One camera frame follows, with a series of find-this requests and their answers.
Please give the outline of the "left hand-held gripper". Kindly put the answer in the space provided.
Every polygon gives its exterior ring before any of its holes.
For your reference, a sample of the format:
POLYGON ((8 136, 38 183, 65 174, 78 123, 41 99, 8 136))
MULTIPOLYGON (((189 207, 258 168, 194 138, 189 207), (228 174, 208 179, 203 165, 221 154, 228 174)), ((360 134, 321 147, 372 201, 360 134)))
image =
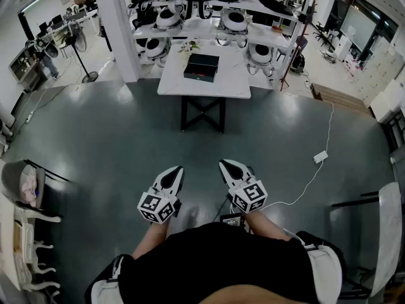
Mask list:
POLYGON ((177 217, 182 206, 177 198, 185 170, 182 166, 166 169, 160 173, 147 192, 143 192, 137 209, 144 219, 164 224, 171 216, 177 217))

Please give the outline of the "person's right forearm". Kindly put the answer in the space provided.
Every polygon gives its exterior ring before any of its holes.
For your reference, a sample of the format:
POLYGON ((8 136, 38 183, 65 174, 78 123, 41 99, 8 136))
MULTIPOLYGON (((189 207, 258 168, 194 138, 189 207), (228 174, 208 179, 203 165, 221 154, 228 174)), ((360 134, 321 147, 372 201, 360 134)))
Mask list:
POLYGON ((284 230, 279 228, 278 225, 273 223, 259 210, 251 213, 245 213, 244 218, 254 234, 283 241, 291 240, 291 237, 288 236, 284 230))

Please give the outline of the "white foam box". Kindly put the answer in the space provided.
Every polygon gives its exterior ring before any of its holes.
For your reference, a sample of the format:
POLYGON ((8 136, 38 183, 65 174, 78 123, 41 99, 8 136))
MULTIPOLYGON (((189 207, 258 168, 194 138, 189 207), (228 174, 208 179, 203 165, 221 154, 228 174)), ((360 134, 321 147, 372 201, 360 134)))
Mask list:
POLYGON ((386 122, 399 110, 405 110, 405 87, 392 79, 385 90, 377 94, 370 107, 377 122, 386 122))

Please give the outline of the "person's black shirt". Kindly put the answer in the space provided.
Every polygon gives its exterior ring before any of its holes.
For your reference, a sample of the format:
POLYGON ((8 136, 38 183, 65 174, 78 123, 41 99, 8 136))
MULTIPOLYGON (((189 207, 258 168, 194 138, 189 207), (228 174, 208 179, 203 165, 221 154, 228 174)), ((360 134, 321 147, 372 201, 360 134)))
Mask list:
POLYGON ((172 234, 134 259, 119 255, 85 292, 86 304, 199 304, 231 286, 292 301, 336 304, 339 258, 329 246, 271 239, 213 222, 172 234))

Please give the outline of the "white marble table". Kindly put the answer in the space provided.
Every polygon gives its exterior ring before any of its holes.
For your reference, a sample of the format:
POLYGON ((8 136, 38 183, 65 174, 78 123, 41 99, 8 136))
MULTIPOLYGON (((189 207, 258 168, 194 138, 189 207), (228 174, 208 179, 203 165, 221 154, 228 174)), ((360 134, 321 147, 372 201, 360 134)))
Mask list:
POLYGON ((191 53, 174 44, 166 60, 157 93, 181 97, 180 129, 188 129, 204 120, 219 133, 225 130, 226 101, 249 99, 247 70, 241 49, 203 44, 191 53), (216 72, 200 69, 185 73, 189 58, 208 55, 218 59, 216 72))

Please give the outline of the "black floor bag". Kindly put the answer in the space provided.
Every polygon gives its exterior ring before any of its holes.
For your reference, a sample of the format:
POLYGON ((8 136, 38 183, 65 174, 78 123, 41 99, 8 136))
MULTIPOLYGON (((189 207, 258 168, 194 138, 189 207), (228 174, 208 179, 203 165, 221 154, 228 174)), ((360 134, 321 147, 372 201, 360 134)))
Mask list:
POLYGON ((297 54, 291 64, 290 70, 294 73, 301 74, 305 67, 305 57, 302 54, 297 54))

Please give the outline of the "wooden step platform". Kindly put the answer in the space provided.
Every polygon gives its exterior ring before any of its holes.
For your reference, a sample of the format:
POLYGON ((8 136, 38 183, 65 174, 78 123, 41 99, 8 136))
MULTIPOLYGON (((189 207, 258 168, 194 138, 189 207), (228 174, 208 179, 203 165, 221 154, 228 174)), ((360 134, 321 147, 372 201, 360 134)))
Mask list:
POLYGON ((365 106, 362 100, 348 94, 344 94, 343 92, 339 92, 315 83, 311 84, 311 92, 313 97, 317 100, 330 102, 346 110, 364 114, 371 118, 374 117, 373 112, 365 106))

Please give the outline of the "flower bouquet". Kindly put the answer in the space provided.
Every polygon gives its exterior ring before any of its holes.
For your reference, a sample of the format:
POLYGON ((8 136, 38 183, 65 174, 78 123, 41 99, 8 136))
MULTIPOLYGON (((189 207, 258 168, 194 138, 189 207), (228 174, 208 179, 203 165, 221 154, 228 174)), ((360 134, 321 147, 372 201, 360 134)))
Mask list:
POLYGON ((195 53, 197 50, 200 50, 201 46, 202 44, 199 41, 195 40, 186 41, 181 44, 178 52, 186 55, 191 55, 192 53, 195 53))

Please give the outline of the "red pole stand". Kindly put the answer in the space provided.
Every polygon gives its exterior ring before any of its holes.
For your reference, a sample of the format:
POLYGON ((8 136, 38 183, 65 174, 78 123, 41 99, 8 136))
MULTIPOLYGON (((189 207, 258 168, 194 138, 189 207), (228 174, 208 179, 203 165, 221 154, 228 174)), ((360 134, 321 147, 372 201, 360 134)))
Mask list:
POLYGON ((309 23, 311 23, 311 21, 312 21, 312 19, 313 19, 313 15, 316 13, 316 11, 315 11, 315 6, 316 6, 316 0, 313 0, 313 1, 312 1, 312 4, 311 4, 311 11, 310 11, 310 12, 307 11, 305 14, 301 13, 301 14, 299 15, 299 18, 301 18, 302 20, 304 20, 304 22, 303 22, 304 27, 303 27, 303 30, 302 30, 302 32, 301 32, 301 37, 300 37, 300 39, 299 39, 299 42, 297 43, 297 46, 294 48, 293 54, 292 54, 292 55, 290 56, 290 58, 289 58, 289 64, 288 64, 287 68, 285 69, 285 73, 284 73, 284 75, 283 75, 283 77, 282 77, 282 79, 281 79, 281 87, 280 87, 280 90, 281 90, 281 91, 283 91, 284 84, 286 84, 287 86, 289 86, 288 83, 287 83, 287 81, 286 81, 286 77, 287 77, 287 74, 288 74, 289 71, 290 71, 290 68, 291 68, 291 66, 292 66, 292 63, 294 62, 294 59, 296 58, 296 56, 297 56, 297 54, 298 54, 298 51, 301 49, 300 44, 301 44, 301 42, 302 42, 302 40, 303 40, 303 38, 304 38, 304 35, 305 35, 305 33, 306 33, 307 26, 308 26, 309 23))

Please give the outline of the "white shelving rack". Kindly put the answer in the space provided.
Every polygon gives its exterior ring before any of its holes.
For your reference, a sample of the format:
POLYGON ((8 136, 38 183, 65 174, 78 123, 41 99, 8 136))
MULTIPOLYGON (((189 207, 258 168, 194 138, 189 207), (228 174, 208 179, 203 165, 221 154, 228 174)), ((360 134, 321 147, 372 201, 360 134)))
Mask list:
POLYGON ((130 2, 128 8, 137 13, 133 26, 139 39, 214 39, 222 46, 231 42, 240 48, 248 44, 264 45, 270 53, 291 51, 296 45, 283 35, 281 28, 273 28, 271 19, 300 20, 295 15, 276 13, 259 0, 149 0, 130 2))

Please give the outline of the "white ornate chair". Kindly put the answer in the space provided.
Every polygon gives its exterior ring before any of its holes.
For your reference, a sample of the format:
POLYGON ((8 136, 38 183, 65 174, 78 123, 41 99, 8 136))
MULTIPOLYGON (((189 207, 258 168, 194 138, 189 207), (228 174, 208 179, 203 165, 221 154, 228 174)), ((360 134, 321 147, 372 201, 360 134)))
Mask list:
POLYGON ((48 272, 56 271, 54 268, 39 268, 39 262, 36 254, 37 248, 53 249, 53 245, 47 246, 42 243, 35 242, 35 229, 32 222, 37 219, 52 223, 61 222, 60 216, 46 215, 42 210, 39 209, 29 209, 15 206, 14 221, 17 223, 17 231, 20 235, 20 249, 16 250, 13 254, 17 278, 17 289, 32 292, 54 287, 59 290, 61 285, 58 282, 45 281, 38 284, 33 283, 32 271, 29 268, 29 265, 32 266, 35 274, 46 274, 48 272))

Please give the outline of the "grey marble side table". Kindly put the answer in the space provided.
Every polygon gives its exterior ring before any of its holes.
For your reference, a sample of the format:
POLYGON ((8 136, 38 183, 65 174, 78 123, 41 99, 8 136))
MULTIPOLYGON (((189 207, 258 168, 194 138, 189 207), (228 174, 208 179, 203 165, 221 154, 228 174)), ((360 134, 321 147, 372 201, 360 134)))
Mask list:
POLYGON ((399 184, 391 182, 378 192, 378 258, 370 296, 375 296, 395 274, 402 238, 402 208, 399 184))

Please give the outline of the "black flat bag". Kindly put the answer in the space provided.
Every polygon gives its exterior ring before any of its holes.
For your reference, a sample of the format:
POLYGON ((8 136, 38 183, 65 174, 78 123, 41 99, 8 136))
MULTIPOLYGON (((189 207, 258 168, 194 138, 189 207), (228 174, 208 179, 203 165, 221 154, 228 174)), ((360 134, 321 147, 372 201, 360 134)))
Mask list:
POLYGON ((292 10, 285 6, 282 2, 276 0, 259 0, 259 2, 266 8, 283 15, 293 16, 292 10))

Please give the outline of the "white cabinets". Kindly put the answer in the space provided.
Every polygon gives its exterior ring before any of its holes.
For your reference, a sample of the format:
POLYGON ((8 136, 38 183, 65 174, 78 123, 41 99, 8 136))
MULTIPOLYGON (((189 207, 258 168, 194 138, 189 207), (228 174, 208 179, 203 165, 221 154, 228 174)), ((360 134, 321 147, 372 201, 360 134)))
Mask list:
POLYGON ((377 38, 372 51, 356 82, 366 107, 397 77, 405 64, 404 57, 383 37, 377 38))

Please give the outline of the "grey cabinet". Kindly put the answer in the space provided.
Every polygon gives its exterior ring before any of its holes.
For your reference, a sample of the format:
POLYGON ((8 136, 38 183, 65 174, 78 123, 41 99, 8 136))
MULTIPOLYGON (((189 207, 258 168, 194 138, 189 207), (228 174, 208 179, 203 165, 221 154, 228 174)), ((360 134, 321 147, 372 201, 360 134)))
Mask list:
POLYGON ((41 79, 38 73, 39 65, 39 62, 26 49, 22 49, 8 68, 17 84, 25 92, 32 92, 41 79))

